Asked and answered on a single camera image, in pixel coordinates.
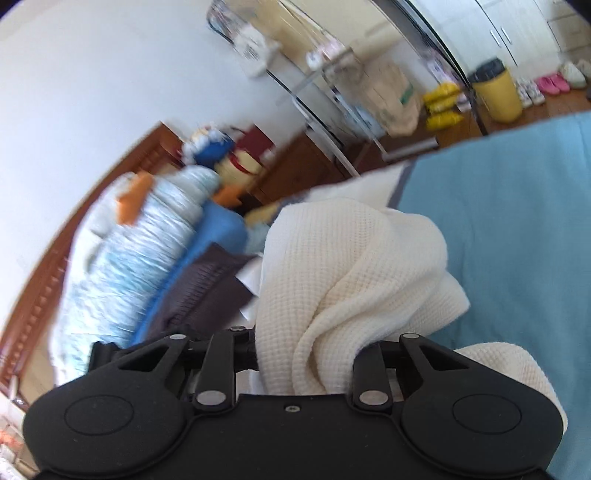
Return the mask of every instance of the dark brown cloth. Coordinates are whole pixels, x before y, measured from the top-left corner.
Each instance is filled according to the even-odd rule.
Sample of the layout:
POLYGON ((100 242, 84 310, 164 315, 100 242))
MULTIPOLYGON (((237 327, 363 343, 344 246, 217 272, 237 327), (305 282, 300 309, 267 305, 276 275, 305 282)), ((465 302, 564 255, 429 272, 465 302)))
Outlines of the dark brown cloth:
POLYGON ((235 275, 249 255, 232 255, 218 244, 211 246, 185 268, 164 297, 162 306, 148 328, 147 339, 170 329, 189 327, 200 337, 209 338, 231 325, 252 293, 235 275))

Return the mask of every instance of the metal screw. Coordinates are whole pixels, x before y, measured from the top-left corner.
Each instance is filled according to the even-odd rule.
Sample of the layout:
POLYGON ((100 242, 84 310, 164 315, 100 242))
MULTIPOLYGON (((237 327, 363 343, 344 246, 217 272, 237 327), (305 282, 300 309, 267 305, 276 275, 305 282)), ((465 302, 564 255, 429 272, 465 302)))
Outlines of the metal screw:
POLYGON ((380 390, 366 390, 359 399, 366 405, 384 405, 388 401, 388 394, 380 392, 380 390))
POLYGON ((219 390, 206 390, 197 395, 197 401, 201 405, 213 406, 219 405, 226 400, 226 394, 219 390))

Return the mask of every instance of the white shoe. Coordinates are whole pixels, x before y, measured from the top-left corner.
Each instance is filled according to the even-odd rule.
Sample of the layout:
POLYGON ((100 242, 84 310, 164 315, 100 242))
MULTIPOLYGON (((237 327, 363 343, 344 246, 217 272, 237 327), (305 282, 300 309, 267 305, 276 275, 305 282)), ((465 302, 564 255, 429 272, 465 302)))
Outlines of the white shoe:
POLYGON ((546 97, 540 92, 540 89, 533 80, 523 80, 522 85, 534 105, 541 105, 546 101, 546 97))
POLYGON ((574 66, 573 62, 568 61, 564 63, 560 67, 559 72, 569 83, 571 88, 581 89, 587 86, 587 80, 585 80, 585 75, 583 75, 581 71, 574 66))
POLYGON ((587 60, 579 60, 576 64, 579 71, 585 75, 588 79, 591 79, 591 63, 587 60))
POLYGON ((517 95, 519 95, 519 100, 521 100, 521 106, 523 108, 529 108, 530 106, 532 106, 533 103, 531 103, 531 98, 527 94, 525 87, 519 82, 516 82, 515 88, 517 89, 517 95))

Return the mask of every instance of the tiled floor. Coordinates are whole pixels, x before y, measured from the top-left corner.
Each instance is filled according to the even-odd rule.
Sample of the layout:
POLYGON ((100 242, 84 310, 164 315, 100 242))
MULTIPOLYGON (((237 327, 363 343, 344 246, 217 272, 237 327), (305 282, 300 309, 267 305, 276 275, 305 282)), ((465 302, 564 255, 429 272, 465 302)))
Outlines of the tiled floor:
MULTIPOLYGON (((578 113, 588 110, 591 110, 591 102, 586 98, 586 91, 574 90, 570 93, 558 95, 556 97, 547 97, 545 104, 532 106, 526 109, 521 117, 511 124, 500 124, 495 122, 488 116, 484 108, 481 109, 481 117, 489 133, 494 134, 498 131, 523 127, 524 125, 546 120, 555 116, 568 115, 570 113, 578 113)), ((424 127, 424 121, 421 121, 419 127, 412 136, 404 138, 385 137, 382 139, 382 143, 387 150, 393 150, 432 136, 433 133, 428 132, 424 127)), ((437 137, 440 148, 446 148, 470 138, 478 138, 481 134, 474 117, 471 113, 467 113, 463 122, 441 130, 435 133, 435 136, 437 137)), ((347 157, 353 161, 358 157, 362 147, 363 145, 352 147, 347 152, 347 157)), ((382 161, 378 148, 375 145, 369 147, 357 164, 357 168, 361 173, 376 168, 383 168, 385 166, 386 164, 382 161)))

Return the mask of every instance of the white towel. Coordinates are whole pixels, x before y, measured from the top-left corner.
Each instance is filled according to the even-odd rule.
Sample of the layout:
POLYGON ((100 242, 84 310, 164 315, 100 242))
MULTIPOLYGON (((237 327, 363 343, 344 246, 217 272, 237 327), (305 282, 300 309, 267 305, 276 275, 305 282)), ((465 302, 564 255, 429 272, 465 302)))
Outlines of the white towel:
POLYGON ((267 236, 256 351, 273 395, 342 393, 353 360, 391 334, 464 313, 447 248, 420 215, 333 199, 285 207, 267 236))

